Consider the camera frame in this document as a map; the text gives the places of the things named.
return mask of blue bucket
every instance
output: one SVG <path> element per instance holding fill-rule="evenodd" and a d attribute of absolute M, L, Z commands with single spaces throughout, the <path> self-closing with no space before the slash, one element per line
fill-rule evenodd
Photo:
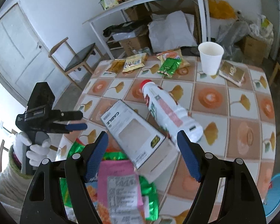
<path fill-rule="evenodd" d="M 263 202 L 265 216 L 268 217 L 280 204 L 280 173 L 271 179 L 272 187 L 267 191 L 267 195 Z"/>

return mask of green cuff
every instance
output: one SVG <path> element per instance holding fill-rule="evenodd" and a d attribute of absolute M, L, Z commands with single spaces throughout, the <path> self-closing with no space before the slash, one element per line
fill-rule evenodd
<path fill-rule="evenodd" d="M 9 165 L 13 169 L 13 171 L 18 174 L 20 177 L 23 179 L 32 179 L 33 175 L 27 175 L 27 174 L 22 174 L 21 171 L 18 169 L 16 164 L 13 161 L 13 145 L 11 145 L 10 150 L 8 151 L 8 159 L 9 159 Z"/>

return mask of nutrition label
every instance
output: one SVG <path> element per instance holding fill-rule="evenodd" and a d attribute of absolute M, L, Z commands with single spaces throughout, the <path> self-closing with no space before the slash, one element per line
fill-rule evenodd
<path fill-rule="evenodd" d="M 143 224 L 137 201 L 135 175 L 108 177 L 108 210 L 112 224 Z"/>

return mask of orange plastic bag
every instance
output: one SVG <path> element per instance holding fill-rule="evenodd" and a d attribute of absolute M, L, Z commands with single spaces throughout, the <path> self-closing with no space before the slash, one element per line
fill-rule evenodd
<path fill-rule="evenodd" d="M 237 19 L 234 9 L 226 1 L 208 0 L 211 18 L 217 19 Z"/>

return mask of yellow snack packet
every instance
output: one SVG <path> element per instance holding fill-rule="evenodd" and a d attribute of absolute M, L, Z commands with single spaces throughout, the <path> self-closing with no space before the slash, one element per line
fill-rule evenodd
<path fill-rule="evenodd" d="M 119 73 L 121 72 L 125 60 L 115 59 L 112 61 L 111 66 L 105 71 L 107 73 Z"/>
<path fill-rule="evenodd" d="M 122 72 L 128 72 L 144 67 L 144 63 L 146 62 L 147 58 L 147 53 L 140 53 L 127 57 Z"/>
<path fill-rule="evenodd" d="M 162 64 L 165 62 L 165 60 L 167 58 L 172 58 L 172 59 L 176 59 L 176 60 L 181 60 L 181 64 L 179 65 L 179 68 L 183 68 L 186 66 L 189 66 L 190 63 L 187 62 L 181 54 L 181 50 L 180 48 L 177 49 L 172 49 L 172 50 L 168 50 L 168 51 L 164 51 L 162 53 L 158 53 L 157 54 L 157 58 L 162 62 Z"/>

